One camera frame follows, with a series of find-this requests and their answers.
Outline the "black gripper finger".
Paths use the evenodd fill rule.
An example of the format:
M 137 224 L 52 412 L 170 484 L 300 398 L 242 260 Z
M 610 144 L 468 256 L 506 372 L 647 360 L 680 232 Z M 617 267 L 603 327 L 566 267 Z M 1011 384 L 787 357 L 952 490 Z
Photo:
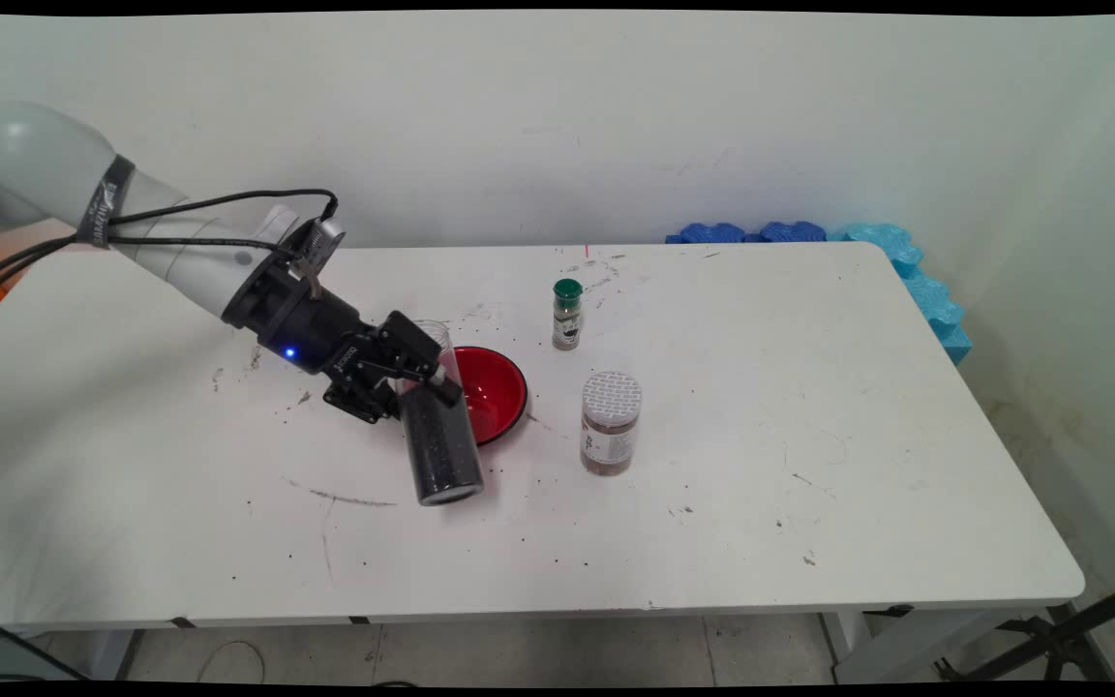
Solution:
M 391 312 L 377 327 L 377 339 L 386 352 L 386 375 L 399 397 L 420 389 L 446 407 L 464 398 L 459 366 L 445 325 Z
M 399 419 L 399 396 L 391 374 L 326 374 L 329 387 L 323 401 L 369 424 Z

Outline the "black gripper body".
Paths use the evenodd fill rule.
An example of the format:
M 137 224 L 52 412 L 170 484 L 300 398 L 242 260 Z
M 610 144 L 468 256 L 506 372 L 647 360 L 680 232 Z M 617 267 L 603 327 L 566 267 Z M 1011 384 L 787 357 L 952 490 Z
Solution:
M 231 296 L 223 321 L 256 335 L 256 343 L 306 374 L 324 374 L 339 385 L 384 384 L 376 328 L 352 304 L 313 281 L 291 273 L 282 259 L 268 259 Z

